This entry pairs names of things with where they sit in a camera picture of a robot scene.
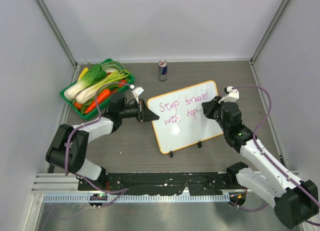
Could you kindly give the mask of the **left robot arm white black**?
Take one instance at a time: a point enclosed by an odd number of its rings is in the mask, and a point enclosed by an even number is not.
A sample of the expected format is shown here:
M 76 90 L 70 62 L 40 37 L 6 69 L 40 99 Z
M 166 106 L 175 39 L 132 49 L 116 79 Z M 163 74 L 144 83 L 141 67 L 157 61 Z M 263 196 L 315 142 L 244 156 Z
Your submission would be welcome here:
M 45 160 L 56 167 L 65 169 L 89 181 L 93 189 L 106 187 L 106 169 L 86 159 L 88 143 L 118 130 L 123 119 L 135 118 L 138 122 L 158 120 L 160 117 L 148 109 L 144 100 L 126 103 L 122 92 L 111 95 L 106 111 L 101 117 L 80 125 L 62 124 L 48 148 Z

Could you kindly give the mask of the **whiteboard with orange frame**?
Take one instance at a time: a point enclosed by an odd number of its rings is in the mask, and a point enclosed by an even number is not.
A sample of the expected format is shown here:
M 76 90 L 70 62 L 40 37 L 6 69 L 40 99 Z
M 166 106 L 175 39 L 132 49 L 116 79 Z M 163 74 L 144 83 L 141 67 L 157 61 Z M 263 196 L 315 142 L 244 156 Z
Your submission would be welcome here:
M 150 98 L 147 107 L 159 116 L 152 126 L 162 154 L 169 154 L 198 142 L 223 134 L 217 122 L 197 111 L 203 102 L 218 95 L 215 81 L 208 80 L 192 86 Z

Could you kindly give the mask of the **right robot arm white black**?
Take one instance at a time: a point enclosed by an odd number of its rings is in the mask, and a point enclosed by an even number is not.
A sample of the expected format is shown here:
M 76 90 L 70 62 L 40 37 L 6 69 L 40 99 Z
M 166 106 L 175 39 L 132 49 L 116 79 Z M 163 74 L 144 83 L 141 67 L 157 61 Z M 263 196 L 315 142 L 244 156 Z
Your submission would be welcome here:
M 206 118 L 215 120 L 223 131 L 226 143 L 249 160 L 261 174 L 243 162 L 227 168 L 226 184 L 233 189 L 243 186 L 269 204 L 278 220 L 293 229 L 320 211 L 318 187 L 311 180 L 303 181 L 284 167 L 262 145 L 257 136 L 243 124 L 242 113 L 235 102 L 222 97 L 201 104 Z

